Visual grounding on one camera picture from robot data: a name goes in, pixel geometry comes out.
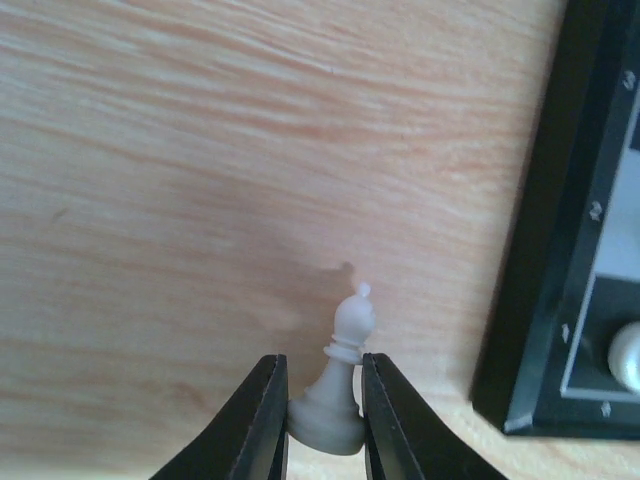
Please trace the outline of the white rook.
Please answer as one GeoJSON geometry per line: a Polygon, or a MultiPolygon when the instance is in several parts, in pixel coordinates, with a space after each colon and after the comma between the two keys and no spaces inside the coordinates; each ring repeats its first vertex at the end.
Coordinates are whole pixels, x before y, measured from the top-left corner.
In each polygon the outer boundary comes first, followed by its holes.
{"type": "Polygon", "coordinates": [[[614,335],[607,355],[612,376],[634,394],[640,390],[639,341],[639,323],[627,324],[614,335]]]}

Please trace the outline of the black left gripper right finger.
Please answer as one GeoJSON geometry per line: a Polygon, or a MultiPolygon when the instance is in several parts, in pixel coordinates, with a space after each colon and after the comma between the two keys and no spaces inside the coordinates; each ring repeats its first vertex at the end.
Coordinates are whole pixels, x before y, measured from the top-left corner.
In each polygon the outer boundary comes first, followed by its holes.
{"type": "Polygon", "coordinates": [[[502,479],[426,403],[389,356],[363,357],[369,479],[502,479]]]}

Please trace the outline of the white bishop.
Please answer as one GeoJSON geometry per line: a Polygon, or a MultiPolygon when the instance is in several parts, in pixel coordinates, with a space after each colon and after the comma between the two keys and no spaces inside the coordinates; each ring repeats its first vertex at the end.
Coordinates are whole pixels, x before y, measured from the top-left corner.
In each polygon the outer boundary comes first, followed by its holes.
{"type": "Polygon", "coordinates": [[[288,433],[320,452],[350,456],[364,444],[365,426],[354,396],[354,371],[376,326],[371,287],[361,283],[334,315],[328,362],[320,377],[287,406],[288,433]]]}

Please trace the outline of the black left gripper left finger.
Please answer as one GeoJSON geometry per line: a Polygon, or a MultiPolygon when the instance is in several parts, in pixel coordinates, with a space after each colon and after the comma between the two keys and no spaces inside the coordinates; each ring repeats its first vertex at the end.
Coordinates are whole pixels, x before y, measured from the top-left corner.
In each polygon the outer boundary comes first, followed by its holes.
{"type": "Polygon", "coordinates": [[[287,358],[262,357],[206,428],[154,479],[284,479],[287,358]]]}

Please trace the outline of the black and silver chessboard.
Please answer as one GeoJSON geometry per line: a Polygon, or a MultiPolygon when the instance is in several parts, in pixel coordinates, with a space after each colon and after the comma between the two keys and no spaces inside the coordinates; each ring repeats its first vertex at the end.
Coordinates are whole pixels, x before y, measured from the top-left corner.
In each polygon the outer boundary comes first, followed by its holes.
{"type": "Polygon", "coordinates": [[[639,319],[639,5],[570,1],[472,383],[506,435],[637,440],[612,343],[639,319]]]}

